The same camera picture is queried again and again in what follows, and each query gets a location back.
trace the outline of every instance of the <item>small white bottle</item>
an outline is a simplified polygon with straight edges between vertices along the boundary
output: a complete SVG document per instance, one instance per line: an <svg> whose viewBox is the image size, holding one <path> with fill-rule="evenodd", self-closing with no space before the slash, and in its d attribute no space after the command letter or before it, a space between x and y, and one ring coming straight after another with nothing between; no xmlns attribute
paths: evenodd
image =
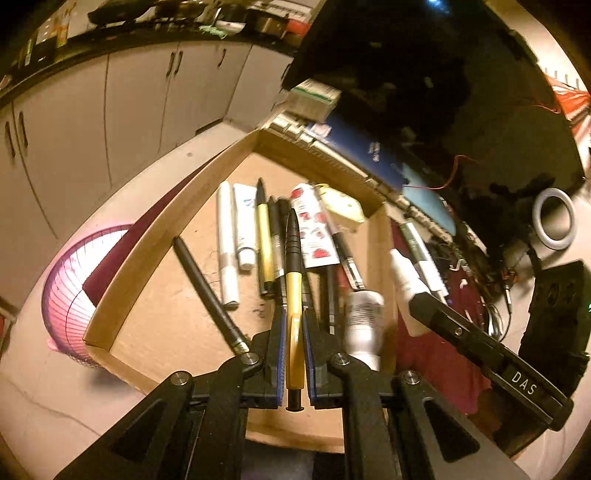
<svg viewBox="0 0 591 480"><path fill-rule="evenodd" d="M384 331L384 297L369 290L354 291L347 302L345 348L347 353L379 370L379 350Z"/></svg>

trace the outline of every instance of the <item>countertop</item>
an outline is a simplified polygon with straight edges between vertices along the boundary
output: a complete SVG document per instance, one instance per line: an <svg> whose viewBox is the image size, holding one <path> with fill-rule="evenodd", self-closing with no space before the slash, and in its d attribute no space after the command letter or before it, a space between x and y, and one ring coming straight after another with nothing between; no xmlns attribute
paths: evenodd
<svg viewBox="0 0 591 480"><path fill-rule="evenodd" d="M290 57L294 57L297 52L296 48L287 43L263 34L239 33L220 39L216 35L199 31L198 26L159 25L158 28L155 22L144 22L132 27L125 25L106 27L89 30L70 38L66 45L57 49L55 61L51 65L40 68L23 79L17 78L16 83L8 86L0 94L0 108L58 72L102 55L128 48L178 41L222 41L252 43Z"/></svg>

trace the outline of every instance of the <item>roll of tape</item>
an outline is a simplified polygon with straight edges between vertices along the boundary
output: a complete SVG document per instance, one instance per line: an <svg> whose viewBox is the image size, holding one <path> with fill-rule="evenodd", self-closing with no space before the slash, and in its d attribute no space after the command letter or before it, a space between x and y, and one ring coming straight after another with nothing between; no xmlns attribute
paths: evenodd
<svg viewBox="0 0 591 480"><path fill-rule="evenodd" d="M550 238L542 225L542 205L547 199L551 197L561 200L564 203L566 209L569 211L570 229L566 236L560 240L554 240L553 238ZM565 192L557 188L545 189L535 199L534 208L532 211L532 222L534 225L535 234L539 237L540 241L551 250L564 250L570 247L574 241L574 237L577 235L577 220L574 215L573 201Z"/></svg>

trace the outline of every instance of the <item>cardboard box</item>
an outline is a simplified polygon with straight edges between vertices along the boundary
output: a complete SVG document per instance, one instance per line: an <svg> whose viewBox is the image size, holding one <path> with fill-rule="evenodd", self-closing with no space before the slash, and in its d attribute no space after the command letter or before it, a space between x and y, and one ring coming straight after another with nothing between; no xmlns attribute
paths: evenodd
<svg viewBox="0 0 591 480"><path fill-rule="evenodd" d="M382 197L338 162L321 160L268 130L247 135L212 160L160 213L131 251L100 301L85 334L92 358L127 383L148 393L177 370L200 375L232 356L208 317L171 248L182 235L219 295L216 200L218 185L255 185L265 179L267 195L286 196L308 179L330 183L357 198L368 221L349 237L366 285L385 297L386 329L395 322L389 274L390 219ZM248 335L267 330L272 302L258 297L256 272L239 280L241 305L231 313ZM394 346L385 363L393 365ZM340 410L304 412L250 410L247 438L279 446L343 452Z"/></svg>

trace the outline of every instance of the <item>tube of cream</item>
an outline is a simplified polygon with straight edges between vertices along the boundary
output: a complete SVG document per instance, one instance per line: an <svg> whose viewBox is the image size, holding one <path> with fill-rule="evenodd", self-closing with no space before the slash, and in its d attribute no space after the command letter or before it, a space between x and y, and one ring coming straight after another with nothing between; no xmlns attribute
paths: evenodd
<svg viewBox="0 0 591 480"><path fill-rule="evenodd" d="M242 271L250 271L256 264L256 187L234 184L236 200L236 252L238 266Z"/></svg>
<svg viewBox="0 0 591 480"><path fill-rule="evenodd" d="M232 189L228 182L223 181L217 189L217 252L222 303L227 310L235 310L240 304L232 225L235 215L232 210Z"/></svg>
<svg viewBox="0 0 591 480"><path fill-rule="evenodd" d="M410 315L408 302L411 301L417 293L429 292L429 288L418 276L418 272L414 269L413 263L408 258L403 257L395 248L390 250L390 268L396 289L396 304L398 305L398 311L406 324L408 334L411 337L425 335L431 330Z"/></svg>

